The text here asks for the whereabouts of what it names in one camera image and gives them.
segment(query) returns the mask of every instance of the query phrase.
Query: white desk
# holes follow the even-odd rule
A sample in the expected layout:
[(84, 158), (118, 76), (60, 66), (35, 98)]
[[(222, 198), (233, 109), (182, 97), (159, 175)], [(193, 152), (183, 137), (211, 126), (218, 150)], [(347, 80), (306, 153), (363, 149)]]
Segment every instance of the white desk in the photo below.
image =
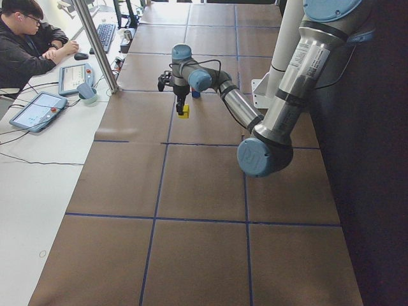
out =
[[(98, 13), (96, 23), (102, 18), (115, 22), (111, 13)], [(89, 53), (86, 34), (82, 32), (76, 40), (80, 51)], [(109, 62), (116, 56), (123, 57), (119, 53), (119, 42), (117, 34), (108, 54)], [(81, 62), (91, 64), (98, 81), (102, 72), (95, 55), (90, 55), (86, 61), (75, 61), (71, 56), (46, 75), (33, 77), (29, 83), (34, 86), (56, 82), (61, 66)], [(58, 91), (57, 85), (35, 88), (38, 92)], [(94, 106), (79, 102), (63, 111), (44, 131), (0, 145), (0, 152), (43, 163), (84, 163), (109, 100), (105, 80), (96, 88), (98, 102)], [(28, 89), (18, 98), (30, 101), (35, 95)], [(19, 99), (15, 104), (26, 104)], [(70, 104), (77, 99), (77, 95), (68, 97)], [(11, 108), (6, 113), (0, 121), (0, 133), (18, 129), (8, 121), (19, 110)], [(0, 140), (7, 142), (23, 134), (24, 131), (17, 131), (0, 135)], [(27, 164), (0, 155), (0, 169), (0, 305), (25, 306), (41, 275), (82, 166)]]

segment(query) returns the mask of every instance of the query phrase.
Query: computer mouse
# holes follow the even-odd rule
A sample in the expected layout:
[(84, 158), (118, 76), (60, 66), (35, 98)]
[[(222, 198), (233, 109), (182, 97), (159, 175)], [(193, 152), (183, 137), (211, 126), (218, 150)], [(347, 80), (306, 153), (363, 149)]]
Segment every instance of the computer mouse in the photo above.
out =
[(87, 59), (89, 57), (89, 55), (88, 54), (86, 54), (86, 53), (76, 53), (75, 55), (74, 55), (74, 59), (76, 59), (77, 61), (81, 61), (82, 59)]

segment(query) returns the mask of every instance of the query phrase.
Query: metal pole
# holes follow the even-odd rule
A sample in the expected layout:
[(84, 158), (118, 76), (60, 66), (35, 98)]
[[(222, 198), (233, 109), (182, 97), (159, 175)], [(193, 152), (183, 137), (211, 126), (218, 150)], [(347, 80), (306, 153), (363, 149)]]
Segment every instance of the metal pole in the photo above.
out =
[(78, 16), (81, 19), (82, 24), (84, 25), (85, 32), (87, 33), (91, 46), (95, 51), (96, 59), (98, 60), (99, 66), (102, 69), (102, 73), (106, 81), (108, 82), (110, 91), (112, 92), (112, 94), (114, 94), (119, 90), (119, 86), (117, 85), (105, 51), (103, 50), (101, 41), (99, 40), (94, 21), (92, 20), (91, 13), (89, 13), (88, 6), (86, 5), (84, 0), (73, 0), (73, 4), (76, 11), (78, 12)]

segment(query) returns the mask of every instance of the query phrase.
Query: black hair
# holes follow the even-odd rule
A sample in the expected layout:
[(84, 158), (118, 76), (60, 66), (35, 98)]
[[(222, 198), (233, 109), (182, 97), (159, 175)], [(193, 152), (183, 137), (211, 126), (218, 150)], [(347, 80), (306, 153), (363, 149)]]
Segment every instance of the black hair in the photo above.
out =
[(10, 16), (17, 11), (24, 15), (32, 15), (39, 19), (44, 18), (43, 10), (35, 0), (3, 0), (3, 14)]

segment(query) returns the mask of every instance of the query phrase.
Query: keyboard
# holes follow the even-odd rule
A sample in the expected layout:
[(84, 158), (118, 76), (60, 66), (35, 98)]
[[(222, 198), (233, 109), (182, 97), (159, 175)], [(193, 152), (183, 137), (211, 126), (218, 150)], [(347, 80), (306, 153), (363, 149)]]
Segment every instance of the keyboard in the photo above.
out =
[[(116, 32), (116, 25), (115, 24), (100, 24), (96, 29), (98, 32), (99, 40), (101, 41), (103, 50), (105, 53), (109, 52), (110, 45), (113, 41), (113, 37), (115, 36)], [(90, 54), (95, 54), (93, 48), (89, 50)]]

